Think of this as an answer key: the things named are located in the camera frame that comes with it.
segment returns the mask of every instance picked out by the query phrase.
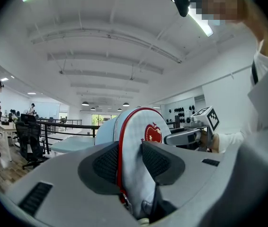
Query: window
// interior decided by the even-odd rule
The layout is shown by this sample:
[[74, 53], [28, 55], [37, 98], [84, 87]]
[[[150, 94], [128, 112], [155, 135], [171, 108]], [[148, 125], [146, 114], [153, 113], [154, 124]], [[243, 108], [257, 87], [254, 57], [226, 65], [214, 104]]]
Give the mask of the window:
[[92, 114], [92, 122], [91, 125], [94, 126], [101, 126], [106, 121], [109, 121], [110, 119], [114, 119], [118, 115], [103, 115], [103, 114]]
[[68, 113], [59, 112], [59, 119], [61, 119], [61, 118], [65, 119], [66, 117], [68, 117]]

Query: white table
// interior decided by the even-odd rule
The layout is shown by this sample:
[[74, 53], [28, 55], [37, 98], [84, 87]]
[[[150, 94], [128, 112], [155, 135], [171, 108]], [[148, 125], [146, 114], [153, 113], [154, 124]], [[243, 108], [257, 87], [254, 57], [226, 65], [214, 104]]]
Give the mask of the white table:
[[12, 161], [11, 154], [10, 154], [10, 147], [9, 147], [9, 143], [8, 143], [8, 134], [10, 134], [10, 136], [12, 137], [12, 133], [16, 132], [16, 129], [13, 128], [12, 122], [10, 122], [9, 125], [3, 125], [0, 122], [0, 129], [3, 132], [3, 137], [5, 139], [4, 140], [4, 147], [7, 148], [9, 160]]

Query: red apple logo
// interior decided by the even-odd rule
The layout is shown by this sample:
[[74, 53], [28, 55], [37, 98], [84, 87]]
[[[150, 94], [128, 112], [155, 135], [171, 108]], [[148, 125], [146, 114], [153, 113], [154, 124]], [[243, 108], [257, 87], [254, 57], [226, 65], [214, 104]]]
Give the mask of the red apple logo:
[[144, 132], [144, 140], [146, 141], [156, 141], [158, 143], [161, 143], [162, 141], [162, 135], [161, 130], [156, 126], [155, 123], [153, 125], [148, 124], [148, 126], [145, 128]]

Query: wall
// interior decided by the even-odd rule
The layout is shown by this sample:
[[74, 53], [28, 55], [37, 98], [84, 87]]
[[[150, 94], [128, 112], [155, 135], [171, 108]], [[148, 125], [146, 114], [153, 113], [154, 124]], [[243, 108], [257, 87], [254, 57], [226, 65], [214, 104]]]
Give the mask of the wall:
[[195, 101], [195, 112], [205, 107], [206, 107], [205, 99]]
[[34, 110], [38, 114], [39, 118], [46, 118], [46, 119], [49, 119], [50, 117], [53, 117], [54, 119], [59, 118], [59, 106], [60, 106], [59, 104], [35, 102], [35, 101], [32, 101], [32, 103], [35, 104]]
[[165, 71], [161, 80], [151, 82], [132, 103], [152, 104], [230, 75], [250, 66], [255, 51], [255, 38], [250, 33], [237, 36], [217, 46], [213, 44], [209, 50], [190, 60], [184, 60], [178, 68]]
[[0, 101], [3, 114], [5, 113], [5, 110], [10, 113], [11, 109], [23, 113], [23, 111], [28, 110], [31, 105], [29, 97], [24, 97], [7, 86], [5, 86], [0, 93]]
[[[178, 102], [173, 102], [167, 105], [162, 105], [161, 112], [162, 117], [165, 121], [170, 122], [170, 119], [172, 119], [172, 122], [175, 121], [175, 115], [178, 115], [179, 113], [184, 113], [184, 117], [180, 117], [180, 119], [186, 119], [187, 117], [192, 115], [192, 111], [189, 111], [189, 107], [195, 105], [194, 98], [187, 98]], [[174, 112], [174, 109], [176, 108], [184, 108], [184, 112]]]
[[212, 105], [220, 125], [218, 133], [236, 133], [246, 123], [253, 106], [250, 91], [250, 68], [203, 86], [206, 105]]
[[35, 104], [35, 111], [39, 117], [59, 119], [59, 112], [68, 112], [69, 106], [50, 97], [33, 97], [31, 103]]
[[69, 106], [68, 119], [81, 119], [81, 112], [77, 107]]

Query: black chair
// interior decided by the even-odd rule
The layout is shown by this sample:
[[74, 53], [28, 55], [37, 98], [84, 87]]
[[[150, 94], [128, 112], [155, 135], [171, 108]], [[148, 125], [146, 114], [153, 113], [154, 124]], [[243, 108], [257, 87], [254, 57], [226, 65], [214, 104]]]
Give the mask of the black chair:
[[13, 120], [12, 120], [12, 113], [9, 113], [9, 119], [8, 119], [8, 122], [13, 122]]
[[[25, 169], [27, 166], [35, 168], [46, 161], [47, 158], [43, 157], [44, 149], [39, 143], [40, 125], [26, 119], [26, 122], [17, 122], [15, 127], [19, 137], [20, 154], [28, 161], [28, 164], [23, 165], [22, 168]], [[28, 145], [30, 145], [32, 153], [27, 151]]]

